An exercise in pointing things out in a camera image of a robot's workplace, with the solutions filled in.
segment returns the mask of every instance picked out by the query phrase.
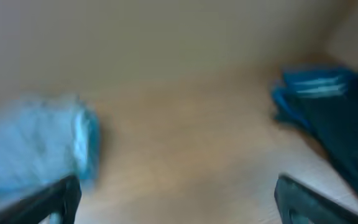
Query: folded cloth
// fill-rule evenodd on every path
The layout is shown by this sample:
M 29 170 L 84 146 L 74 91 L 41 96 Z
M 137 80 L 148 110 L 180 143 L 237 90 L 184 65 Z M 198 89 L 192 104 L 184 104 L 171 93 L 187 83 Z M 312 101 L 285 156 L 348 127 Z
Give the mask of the folded cloth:
M 0 111 L 0 194 L 98 173 L 99 124 L 77 98 L 31 98 Z
M 279 121 L 301 126 L 328 153 L 333 167 L 358 193 L 358 74 L 346 68 L 283 73 L 272 92 Z

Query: black object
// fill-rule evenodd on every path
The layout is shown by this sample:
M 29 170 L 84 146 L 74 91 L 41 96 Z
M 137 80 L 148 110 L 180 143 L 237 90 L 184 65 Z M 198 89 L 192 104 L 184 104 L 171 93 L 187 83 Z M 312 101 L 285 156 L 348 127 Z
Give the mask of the black object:
M 61 224 L 74 224 L 80 200 L 80 183 L 71 175 L 1 211 L 0 224 L 40 223 L 53 213 Z
M 287 175 L 278 178 L 274 197 L 283 224 L 358 224 L 358 215 Z
M 308 132 L 323 145 L 330 163 L 358 194 L 358 75 L 347 83 L 347 91 L 343 95 L 286 97 L 288 105 L 310 124 Z M 290 117 L 279 116 L 287 122 L 290 122 Z

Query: light wood panel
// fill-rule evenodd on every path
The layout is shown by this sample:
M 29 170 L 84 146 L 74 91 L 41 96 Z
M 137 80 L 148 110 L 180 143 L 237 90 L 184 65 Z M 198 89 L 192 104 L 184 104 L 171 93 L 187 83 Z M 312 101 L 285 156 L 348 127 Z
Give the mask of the light wood panel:
M 101 175 L 76 223 L 280 223 L 287 172 L 358 212 L 358 200 L 293 129 L 271 120 L 278 70 L 99 90 Z

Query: wooden surface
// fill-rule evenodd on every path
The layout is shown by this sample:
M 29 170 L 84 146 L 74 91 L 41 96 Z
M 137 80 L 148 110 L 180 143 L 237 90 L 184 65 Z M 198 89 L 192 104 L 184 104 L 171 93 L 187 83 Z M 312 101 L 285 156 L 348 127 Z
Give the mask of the wooden surface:
M 358 212 L 318 145 L 274 123 L 278 70 L 230 71 L 86 95 L 103 125 L 101 173 L 76 223 L 280 223 L 287 172 Z

